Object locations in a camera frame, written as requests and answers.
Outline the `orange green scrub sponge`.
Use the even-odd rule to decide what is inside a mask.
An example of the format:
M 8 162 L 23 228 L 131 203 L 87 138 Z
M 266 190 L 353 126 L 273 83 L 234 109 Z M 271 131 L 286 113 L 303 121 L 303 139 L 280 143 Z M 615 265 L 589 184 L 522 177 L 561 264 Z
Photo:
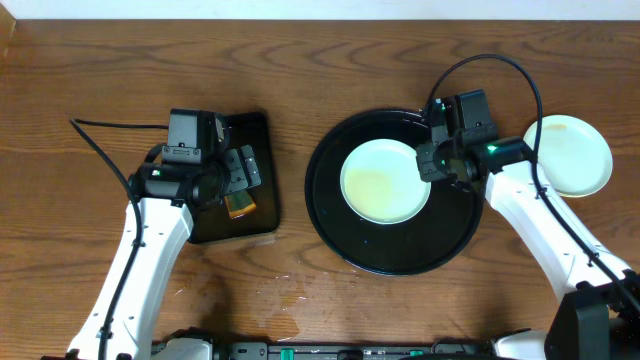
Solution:
M 226 195 L 224 202 L 231 219 L 248 215 L 257 208 L 253 198 L 246 190 Z

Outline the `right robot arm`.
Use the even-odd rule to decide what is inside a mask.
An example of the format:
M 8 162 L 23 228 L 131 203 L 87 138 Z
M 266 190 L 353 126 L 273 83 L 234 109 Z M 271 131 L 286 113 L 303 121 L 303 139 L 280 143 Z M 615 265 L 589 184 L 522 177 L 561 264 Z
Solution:
M 519 137 L 460 148 L 416 149 L 425 182 L 450 180 L 483 194 L 515 229 L 546 275 L 559 307 L 548 331 L 493 340 L 499 359 L 636 359 L 639 275 L 598 241 L 546 182 Z

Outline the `light blue plate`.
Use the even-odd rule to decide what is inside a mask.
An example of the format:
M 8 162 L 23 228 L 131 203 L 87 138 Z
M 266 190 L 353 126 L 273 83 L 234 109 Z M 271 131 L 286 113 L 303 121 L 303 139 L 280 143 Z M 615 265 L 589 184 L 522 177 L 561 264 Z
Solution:
M 420 178 L 414 148 L 398 140 L 374 139 L 346 157 L 340 190 L 361 218 L 393 225 L 410 220 L 423 209 L 431 185 Z
M 604 137 L 587 122 L 569 115 L 542 120 L 539 163 L 550 185 L 563 197 L 585 197 L 601 190 L 613 172 Z

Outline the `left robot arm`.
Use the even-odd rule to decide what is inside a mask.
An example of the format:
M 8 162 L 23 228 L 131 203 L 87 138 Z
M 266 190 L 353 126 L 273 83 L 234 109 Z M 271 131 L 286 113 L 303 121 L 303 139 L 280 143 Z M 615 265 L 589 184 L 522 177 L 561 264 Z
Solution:
M 268 148 L 230 150 L 232 192 L 199 200 L 203 176 L 189 164 L 156 163 L 154 146 L 125 189 L 129 197 L 122 238 L 98 300 L 65 354 L 68 359 L 150 359 L 152 335 L 166 287 L 186 242 L 206 244 L 271 231 L 258 224 L 253 187 L 270 184 Z

